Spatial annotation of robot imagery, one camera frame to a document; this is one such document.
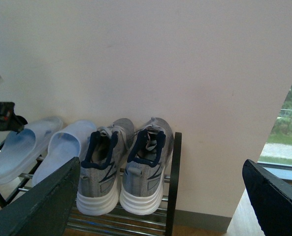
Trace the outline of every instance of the gravel path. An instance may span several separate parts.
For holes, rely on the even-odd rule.
[[[292,145],[265,144],[261,156],[274,156],[292,159]]]

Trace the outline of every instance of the white wall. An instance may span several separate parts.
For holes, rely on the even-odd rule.
[[[0,1],[0,101],[183,133],[177,208],[231,217],[292,83],[292,1]]]

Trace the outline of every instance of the wooden floor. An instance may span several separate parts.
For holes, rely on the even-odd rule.
[[[19,179],[16,178],[8,184],[0,186],[0,192],[7,196],[19,183]],[[244,191],[241,201],[236,209],[236,212],[232,218],[229,228],[226,233],[214,232],[204,229],[196,229],[185,226],[175,225],[173,228],[174,236],[263,236],[258,225],[253,208],[250,204],[250,200],[246,191]],[[64,236],[94,236],[94,234],[84,233],[80,231],[73,231],[66,229]]]

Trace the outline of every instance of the grass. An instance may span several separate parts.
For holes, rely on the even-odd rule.
[[[285,135],[283,133],[270,134],[267,143],[292,145],[292,134]]]
[[[260,156],[259,161],[292,166],[292,159],[281,158],[281,157]]]
[[[283,133],[270,134],[267,143],[292,145],[292,134],[285,135]],[[275,163],[281,165],[291,165],[292,159],[274,157],[274,156],[260,156],[259,161]]]

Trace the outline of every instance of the white sneaker sole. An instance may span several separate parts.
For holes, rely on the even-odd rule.
[[[155,212],[160,206],[163,197],[164,171],[161,174],[161,180],[157,190],[149,197],[136,197],[125,190],[122,186],[120,203],[122,207],[136,215],[148,215]]]
[[[77,192],[77,208],[85,215],[104,215],[112,211],[118,203],[121,185],[119,172],[116,175],[112,189],[103,197],[90,198]]]

